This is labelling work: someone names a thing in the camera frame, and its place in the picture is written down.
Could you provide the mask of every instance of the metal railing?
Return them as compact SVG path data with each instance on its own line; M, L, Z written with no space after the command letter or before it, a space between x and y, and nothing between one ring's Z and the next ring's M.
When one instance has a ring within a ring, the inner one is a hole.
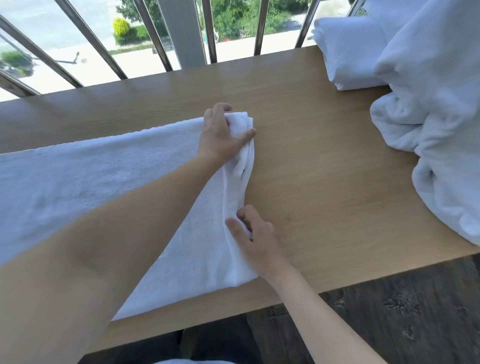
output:
M312 24L313 18L317 11L317 8L322 0L312 0L305 20L300 29L299 36L295 43L295 48L300 48L303 45L305 37L308 33L308 30ZM103 44L98 40L96 35L92 32L90 27L86 24L83 18L79 15L77 10L72 6L69 0L55 0L58 6L63 10L63 12L69 17L71 22L80 30L83 36L88 40L88 42L93 46L97 53L103 58L103 60L110 66L110 68L115 72L115 74L121 79L127 79L126 74L115 62L113 57L109 54L107 49ZM347 16L354 16L357 11L362 7L365 0L355 0L350 7L350 10ZM144 0L133 0L135 7L138 10L140 18L142 19L145 28L147 29L148 35L154 46L154 53L158 54L165 70L167 72L172 71L172 66L168 59L165 48L173 49L172 44L162 44L162 41L158 35L158 32L153 23L152 17L148 12L148 8ZM258 16L258 25L257 25L257 34L255 37L255 44L253 55L258 56L262 51L262 43L265 31L265 23L268 14L268 5L269 0L261 0L259 16ZM208 53L210 55L210 62L217 63L217 54L216 54L216 40L215 40L215 29L213 25L213 16L212 16L212 5L210 0L202 0L202 12L204 16L205 24L205 34L206 42L208 47ZM27 36L25 36L20 30L18 30L14 25L12 25L7 19L0 15L0 28L3 29L7 34L9 34L13 39L19 42L23 47L28 51L34 54L38 59L43 61L47 66L53 69L57 74L62 78L68 81L74 87L82 87L83 85L73 77L67 70L61 67L58 62L51 58L45 51L43 51L39 46L33 43ZM5 70L0 69L0 87L5 90L19 96L27 97L32 95L39 95L37 91L27 86L25 83L17 80L12 74L9 74Z

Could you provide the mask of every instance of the yellow shrub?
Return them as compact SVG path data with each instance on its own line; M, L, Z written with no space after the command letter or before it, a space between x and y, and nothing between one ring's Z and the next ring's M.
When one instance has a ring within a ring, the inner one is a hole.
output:
M123 18L113 21L113 33L117 36L125 36L130 32L130 24Z

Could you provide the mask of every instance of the person's left hand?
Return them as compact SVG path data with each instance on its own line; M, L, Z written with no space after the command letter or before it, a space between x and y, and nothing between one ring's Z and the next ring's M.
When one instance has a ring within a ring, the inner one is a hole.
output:
M230 135L225 111L232 111L232 106L218 103L213 109L207 109L204 115L204 127L200 136L197 155L211 158L223 166L231 160L240 149L257 134L256 129L249 129L238 137Z

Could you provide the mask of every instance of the wooden tabletop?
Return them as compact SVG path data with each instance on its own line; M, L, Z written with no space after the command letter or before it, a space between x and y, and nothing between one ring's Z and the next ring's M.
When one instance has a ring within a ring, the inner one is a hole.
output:
M246 203L278 230L318 291L473 254L411 181L413 153L388 148L370 121L387 88L337 92L317 47L0 103L0 152L202 116L219 101L258 130ZM112 322L92 351L278 303L261 279Z

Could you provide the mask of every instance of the wooden floor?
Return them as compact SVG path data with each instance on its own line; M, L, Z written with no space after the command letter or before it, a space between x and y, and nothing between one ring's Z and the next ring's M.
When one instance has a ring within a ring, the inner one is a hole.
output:
M389 364L480 364L479 272L480 255L473 255L321 296ZM264 364L313 363L283 305L247 313L246 319ZM80 363L185 357L198 330L186 330L181 342L182 333L174 332L89 354Z

